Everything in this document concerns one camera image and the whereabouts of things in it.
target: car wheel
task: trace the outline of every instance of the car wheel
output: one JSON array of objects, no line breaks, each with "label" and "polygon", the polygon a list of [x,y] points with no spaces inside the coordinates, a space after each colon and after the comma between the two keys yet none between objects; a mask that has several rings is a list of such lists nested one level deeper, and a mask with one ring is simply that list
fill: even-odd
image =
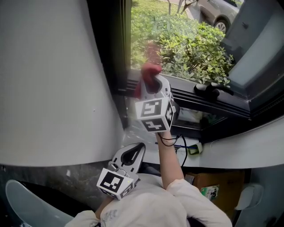
[{"label": "car wheel", "polygon": [[226,34],[226,32],[229,28],[229,25],[228,25],[227,21],[225,21],[225,20],[218,20],[215,23],[214,27],[218,28],[220,31],[222,31],[223,33]]}]

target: sleeve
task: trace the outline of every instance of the sleeve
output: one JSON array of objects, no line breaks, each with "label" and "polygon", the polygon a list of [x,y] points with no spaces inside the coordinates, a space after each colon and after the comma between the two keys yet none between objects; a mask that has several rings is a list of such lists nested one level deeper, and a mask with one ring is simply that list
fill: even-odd
[{"label": "sleeve", "polygon": [[83,211],[68,222],[65,227],[94,227],[100,222],[93,211]]},{"label": "sleeve", "polygon": [[197,219],[206,227],[232,227],[227,215],[184,179],[172,182],[167,191],[179,199],[188,217]]}]

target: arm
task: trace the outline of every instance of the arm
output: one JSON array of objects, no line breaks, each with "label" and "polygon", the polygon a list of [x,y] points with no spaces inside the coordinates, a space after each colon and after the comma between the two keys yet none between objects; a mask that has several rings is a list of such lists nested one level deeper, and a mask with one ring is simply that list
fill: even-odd
[{"label": "arm", "polygon": [[[161,136],[165,139],[171,139],[170,132],[161,133]],[[156,134],[159,147],[161,176],[164,189],[167,189],[168,185],[174,180],[184,179],[181,166],[178,161],[177,154],[175,153],[174,146],[167,147],[163,145],[160,137]],[[166,145],[170,145],[173,141],[163,140]]]},{"label": "arm", "polygon": [[112,201],[113,199],[107,197],[104,199],[102,204],[99,206],[97,211],[83,211],[76,215],[76,217],[68,222],[65,227],[89,227],[96,226],[101,220],[101,213],[103,209]]},{"label": "arm", "polygon": [[188,217],[206,227],[232,227],[227,215],[187,181],[177,180],[168,186],[167,191],[181,202]]}]

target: car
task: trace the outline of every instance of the car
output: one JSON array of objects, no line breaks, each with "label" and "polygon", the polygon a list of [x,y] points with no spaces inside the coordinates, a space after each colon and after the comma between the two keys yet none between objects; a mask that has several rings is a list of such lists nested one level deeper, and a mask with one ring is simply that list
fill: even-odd
[{"label": "car", "polygon": [[198,0],[197,4],[207,21],[226,33],[243,2],[244,0]]}]

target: tree trunk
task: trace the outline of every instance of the tree trunk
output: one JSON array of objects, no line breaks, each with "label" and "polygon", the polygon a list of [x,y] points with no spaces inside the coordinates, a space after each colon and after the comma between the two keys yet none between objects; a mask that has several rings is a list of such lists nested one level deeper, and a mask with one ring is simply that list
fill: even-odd
[{"label": "tree trunk", "polygon": [[168,0],[168,3],[169,3],[169,15],[170,15],[170,5],[171,5],[170,0]]},{"label": "tree trunk", "polygon": [[183,6],[183,9],[182,9],[182,11],[181,11],[181,14],[183,14],[183,12],[186,10],[186,8],[188,8],[191,4],[193,4],[193,3],[197,2],[197,1],[198,1],[198,0],[186,4],[186,0],[185,0],[185,5]]},{"label": "tree trunk", "polygon": [[177,13],[176,13],[176,14],[179,13],[179,10],[181,9],[181,4],[182,4],[183,1],[184,1],[184,0],[179,0],[178,6],[177,6]]}]

